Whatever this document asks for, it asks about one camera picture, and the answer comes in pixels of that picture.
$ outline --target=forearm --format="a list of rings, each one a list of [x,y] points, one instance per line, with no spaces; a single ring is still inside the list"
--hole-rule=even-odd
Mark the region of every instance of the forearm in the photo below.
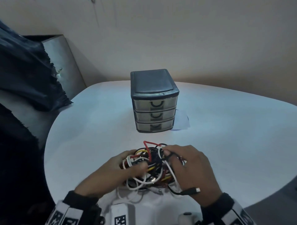
[[[256,225],[240,204],[227,193],[208,207],[201,207],[202,225]]]
[[[99,224],[101,208],[98,198],[85,197],[70,191],[63,201],[59,201],[48,218],[46,225],[93,225]]]

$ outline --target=white wall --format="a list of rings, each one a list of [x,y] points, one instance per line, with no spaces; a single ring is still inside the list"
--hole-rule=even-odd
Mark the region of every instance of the white wall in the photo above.
[[[0,0],[0,19],[64,34],[87,85],[166,68],[297,104],[296,0]]]

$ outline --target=person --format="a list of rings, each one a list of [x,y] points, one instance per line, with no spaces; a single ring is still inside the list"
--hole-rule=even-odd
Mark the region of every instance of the person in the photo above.
[[[202,152],[191,145],[168,145],[163,150],[165,155],[173,152],[187,161],[182,165],[176,155],[169,158],[180,188],[200,188],[199,193],[191,195],[201,206],[203,216],[203,221],[196,224],[255,225],[245,210],[221,191],[210,162]],[[128,169],[120,168],[123,159],[135,151],[125,151],[112,157],[84,179],[63,201],[57,203],[46,225],[100,224],[103,217],[100,216],[101,208],[97,205],[99,198],[122,185],[128,178],[142,176],[148,168],[146,162]]]

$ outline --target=person's right hand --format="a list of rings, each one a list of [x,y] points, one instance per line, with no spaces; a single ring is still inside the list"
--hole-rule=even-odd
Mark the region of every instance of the person's right hand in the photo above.
[[[200,188],[200,193],[190,195],[203,207],[209,206],[221,196],[222,191],[214,176],[208,158],[191,145],[168,145],[163,147],[164,154],[174,152],[186,160],[183,166],[177,156],[169,158],[177,181],[184,191],[189,188]]]

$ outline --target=bundle of cables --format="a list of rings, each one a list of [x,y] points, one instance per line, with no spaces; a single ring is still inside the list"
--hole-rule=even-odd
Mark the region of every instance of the bundle of cables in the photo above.
[[[176,184],[176,187],[179,189],[179,184],[176,180],[174,171],[170,167],[170,164],[167,160],[172,156],[176,155],[171,153],[168,156],[164,155],[162,147],[166,144],[156,144],[153,142],[144,141],[145,148],[137,149],[134,155],[127,156],[123,160],[122,166],[123,169],[131,167],[135,164],[146,161],[148,164],[148,170],[143,177],[136,177],[126,180],[126,187],[131,191],[136,190],[146,190],[151,187],[168,187],[168,189],[176,195],[190,195],[200,192],[199,188],[190,188],[182,192],[175,192],[169,186],[171,184]],[[154,147],[148,147],[147,144],[155,145]],[[186,162],[182,157],[176,155],[180,162],[184,165]]]

